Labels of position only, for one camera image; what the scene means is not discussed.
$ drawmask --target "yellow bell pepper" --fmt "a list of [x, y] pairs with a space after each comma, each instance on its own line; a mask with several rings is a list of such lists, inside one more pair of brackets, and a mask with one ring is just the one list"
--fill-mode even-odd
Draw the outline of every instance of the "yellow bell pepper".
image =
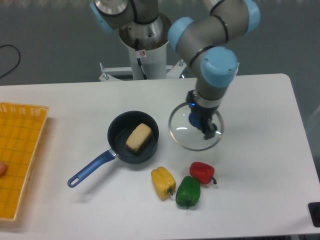
[[162, 200], [167, 199], [176, 190], [176, 181], [171, 173], [163, 166], [151, 172], [152, 184], [156, 194]]

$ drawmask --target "yellow plastic tray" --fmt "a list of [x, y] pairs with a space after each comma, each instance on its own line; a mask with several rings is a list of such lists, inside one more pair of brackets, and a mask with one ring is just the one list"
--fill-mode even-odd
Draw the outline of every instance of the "yellow plastic tray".
[[47, 119], [47, 106], [0, 102], [0, 220], [14, 221]]

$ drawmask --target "tofu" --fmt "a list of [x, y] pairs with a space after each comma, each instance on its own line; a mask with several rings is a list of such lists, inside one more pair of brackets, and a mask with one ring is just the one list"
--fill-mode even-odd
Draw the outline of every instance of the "tofu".
[[152, 130], [149, 126], [141, 123], [131, 133], [125, 142], [125, 145], [134, 154], [138, 154], [146, 145], [150, 137], [152, 136]]

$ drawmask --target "clear plastic lid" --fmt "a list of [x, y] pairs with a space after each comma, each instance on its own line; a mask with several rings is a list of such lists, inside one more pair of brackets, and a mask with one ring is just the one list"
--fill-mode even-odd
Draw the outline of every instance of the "clear plastic lid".
[[204, 151], [216, 145], [223, 134], [224, 122], [217, 111], [212, 117], [212, 123], [217, 130], [213, 138], [205, 140], [201, 130], [191, 125], [189, 115], [191, 110], [187, 102], [177, 106], [169, 118], [169, 130], [173, 139], [183, 148], [191, 151]]

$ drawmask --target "pepper stem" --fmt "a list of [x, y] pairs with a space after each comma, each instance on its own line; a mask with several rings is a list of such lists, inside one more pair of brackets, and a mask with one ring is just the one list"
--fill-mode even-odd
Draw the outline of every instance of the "pepper stem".
[[173, 195], [174, 195], [174, 193], [172, 192], [172, 189], [171, 189], [171, 188], [169, 188], [167, 192], [168, 192], [168, 193], [170, 193], [170, 194], [171, 194], [171, 196], [173, 196]]
[[213, 184], [217, 184], [217, 180], [214, 177], [212, 177], [211, 179], [213, 180]]
[[191, 203], [190, 201], [186, 202], [186, 209], [189, 209], [190, 203]]

